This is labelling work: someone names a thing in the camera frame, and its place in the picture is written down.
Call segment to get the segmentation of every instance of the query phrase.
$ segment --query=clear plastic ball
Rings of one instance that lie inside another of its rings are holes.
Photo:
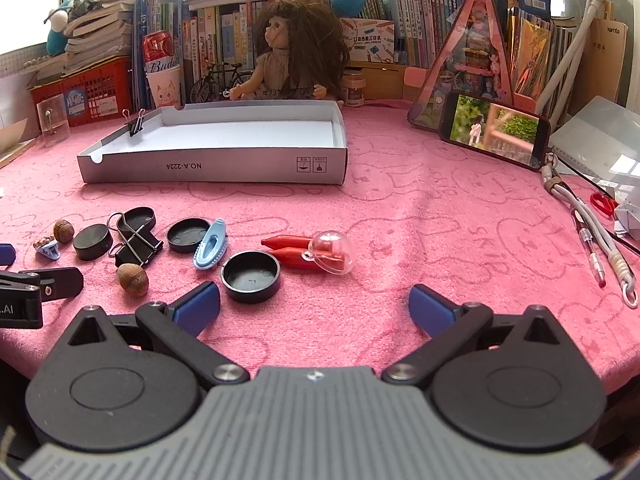
[[[347,274],[353,269],[355,248],[340,231],[322,231],[309,242],[309,256],[322,270]]]

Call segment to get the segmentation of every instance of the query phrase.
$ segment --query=red beer can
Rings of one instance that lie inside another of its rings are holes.
[[[160,72],[174,65],[174,40],[166,30],[147,34],[142,40],[145,72]]]

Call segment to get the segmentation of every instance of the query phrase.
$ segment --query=red basket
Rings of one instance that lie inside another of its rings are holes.
[[[64,94],[69,126],[97,123],[131,110],[131,59],[117,57],[103,65],[31,89],[33,103]]]

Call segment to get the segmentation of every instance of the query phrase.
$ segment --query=paper cup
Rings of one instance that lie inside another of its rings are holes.
[[[174,66],[146,75],[156,108],[180,106],[180,67]]]

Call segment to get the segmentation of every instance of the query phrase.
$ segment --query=person on phone screen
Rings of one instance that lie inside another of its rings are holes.
[[[471,131],[469,131],[470,146],[474,146],[480,142],[480,136],[482,135],[482,121],[484,121],[484,116],[478,115],[474,124],[471,126]]]

